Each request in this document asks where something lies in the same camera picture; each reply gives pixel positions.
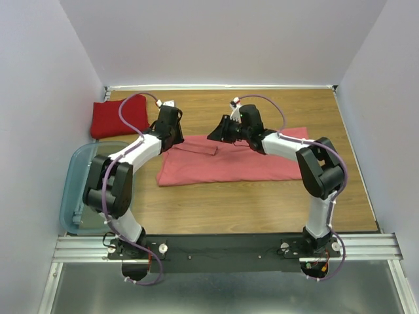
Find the pink t shirt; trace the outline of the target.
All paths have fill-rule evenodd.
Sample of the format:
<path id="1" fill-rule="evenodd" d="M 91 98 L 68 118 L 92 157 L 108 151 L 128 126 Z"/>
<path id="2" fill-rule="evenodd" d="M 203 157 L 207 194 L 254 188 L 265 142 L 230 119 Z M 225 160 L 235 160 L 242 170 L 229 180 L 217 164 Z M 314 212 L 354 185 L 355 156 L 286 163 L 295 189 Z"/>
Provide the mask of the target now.
<path id="1" fill-rule="evenodd" d="M 300 179 L 296 161 L 259 154 L 243 143 L 210 141 L 206 135 L 186 136 L 183 143 L 163 152 L 156 176 L 159 186 Z"/>

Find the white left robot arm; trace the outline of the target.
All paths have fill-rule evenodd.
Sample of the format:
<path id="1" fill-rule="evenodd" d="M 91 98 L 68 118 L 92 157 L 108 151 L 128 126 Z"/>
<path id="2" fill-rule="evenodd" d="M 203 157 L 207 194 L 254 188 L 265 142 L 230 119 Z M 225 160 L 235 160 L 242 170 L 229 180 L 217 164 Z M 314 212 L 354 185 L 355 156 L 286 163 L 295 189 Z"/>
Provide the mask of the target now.
<path id="1" fill-rule="evenodd" d="M 103 217 L 117 238 L 106 244 L 108 253 L 123 256 L 124 251 L 133 259 L 143 254 L 155 259 L 166 257 L 167 244 L 152 245 L 155 253 L 147 247 L 145 228 L 135 220 L 130 205 L 136 171 L 184 141 L 182 115 L 173 102 L 165 102 L 160 106 L 157 120 L 132 144 L 112 155 L 99 154 L 92 159 L 82 200 Z"/>

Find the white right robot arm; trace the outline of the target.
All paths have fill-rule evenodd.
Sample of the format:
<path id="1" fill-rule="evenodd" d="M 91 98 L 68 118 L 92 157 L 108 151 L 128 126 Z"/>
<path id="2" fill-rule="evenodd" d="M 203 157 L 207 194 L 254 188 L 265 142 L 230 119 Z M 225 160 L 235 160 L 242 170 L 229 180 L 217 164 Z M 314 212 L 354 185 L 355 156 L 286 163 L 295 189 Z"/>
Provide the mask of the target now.
<path id="1" fill-rule="evenodd" d="M 222 143 L 246 141 L 251 150 L 296 161 L 310 195 L 310 212 L 302 234 L 281 244 L 286 258 L 316 256 L 332 238 L 332 217 L 337 196 L 348 182 L 348 170 L 331 141 L 291 137 L 264 127 L 255 105 L 236 105 L 207 136 Z"/>

